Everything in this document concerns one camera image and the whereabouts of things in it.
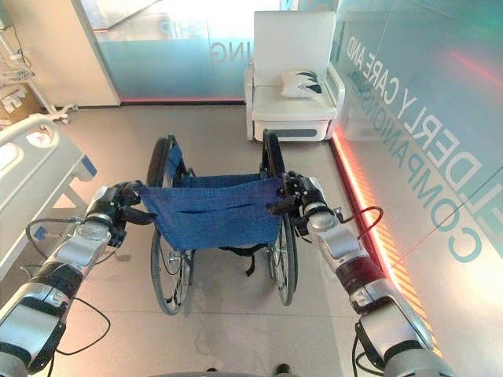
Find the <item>wheelchair wheel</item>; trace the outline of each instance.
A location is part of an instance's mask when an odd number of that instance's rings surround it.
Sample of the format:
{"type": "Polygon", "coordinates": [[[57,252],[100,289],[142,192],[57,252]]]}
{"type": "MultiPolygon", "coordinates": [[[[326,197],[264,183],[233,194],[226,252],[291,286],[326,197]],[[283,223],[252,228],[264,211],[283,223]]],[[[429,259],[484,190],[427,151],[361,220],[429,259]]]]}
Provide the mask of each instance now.
{"type": "Polygon", "coordinates": [[[178,313],[192,283],[194,251],[175,251],[156,229],[152,238],[151,275],[160,308],[178,313]]]}
{"type": "Polygon", "coordinates": [[[270,275],[276,279],[281,302],[285,306],[292,303],[297,288],[297,246],[288,215],[281,220],[280,232],[269,246],[270,275]]]}

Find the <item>chair cushion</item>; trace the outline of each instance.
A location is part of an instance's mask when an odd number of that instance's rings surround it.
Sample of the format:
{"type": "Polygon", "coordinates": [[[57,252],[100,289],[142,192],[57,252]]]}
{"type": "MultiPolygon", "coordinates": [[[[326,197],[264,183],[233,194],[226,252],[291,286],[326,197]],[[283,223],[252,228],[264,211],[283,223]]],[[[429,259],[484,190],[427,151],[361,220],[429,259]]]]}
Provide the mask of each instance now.
{"type": "Polygon", "coordinates": [[[337,110],[326,88],[315,98],[286,98],[281,86],[257,86],[253,93],[253,120],[309,121],[328,120],[337,110]]]}

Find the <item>wheelchair armrest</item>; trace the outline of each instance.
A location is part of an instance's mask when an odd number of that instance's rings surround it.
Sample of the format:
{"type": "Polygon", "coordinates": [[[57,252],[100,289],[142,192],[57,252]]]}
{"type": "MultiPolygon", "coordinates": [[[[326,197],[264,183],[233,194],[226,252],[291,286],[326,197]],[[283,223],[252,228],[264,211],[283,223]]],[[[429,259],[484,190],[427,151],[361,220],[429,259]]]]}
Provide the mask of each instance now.
{"type": "Polygon", "coordinates": [[[147,173],[147,186],[161,187],[166,171],[167,155],[176,140],[173,135],[162,137],[156,142],[150,158],[149,171],[147,173]]]}
{"type": "Polygon", "coordinates": [[[269,177],[277,177],[285,172],[280,142],[273,131],[264,130],[263,133],[262,166],[267,169],[269,177]]]}

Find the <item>pillow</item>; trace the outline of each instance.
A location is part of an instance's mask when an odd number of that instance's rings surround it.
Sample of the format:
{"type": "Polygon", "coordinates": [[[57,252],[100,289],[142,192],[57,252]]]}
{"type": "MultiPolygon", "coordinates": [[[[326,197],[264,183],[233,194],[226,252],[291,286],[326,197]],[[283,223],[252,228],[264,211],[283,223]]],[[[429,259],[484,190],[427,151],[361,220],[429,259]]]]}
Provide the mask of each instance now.
{"type": "Polygon", "coordinates": [[[283,90],[287,98],[313,98],[321,94],[318,75],[312,71],[287,71],[281,73],[283,90]]]}

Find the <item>white armchair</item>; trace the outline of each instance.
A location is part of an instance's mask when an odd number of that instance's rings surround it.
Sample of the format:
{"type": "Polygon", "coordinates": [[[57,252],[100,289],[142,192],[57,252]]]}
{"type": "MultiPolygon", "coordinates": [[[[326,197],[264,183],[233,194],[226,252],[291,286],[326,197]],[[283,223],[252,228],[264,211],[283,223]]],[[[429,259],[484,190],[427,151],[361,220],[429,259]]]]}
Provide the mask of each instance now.
{"type": "Polygon", "coordinates": [[[332,136],[344,100],[344,84],[329,64],[334,12],[255,12],[254,58],[244,73],[247,139],[262,140],[264,129],[280,141],[321,141],[332,136]],[[318,74],[315,99],[281,95],[281,73],[318,74]]]}

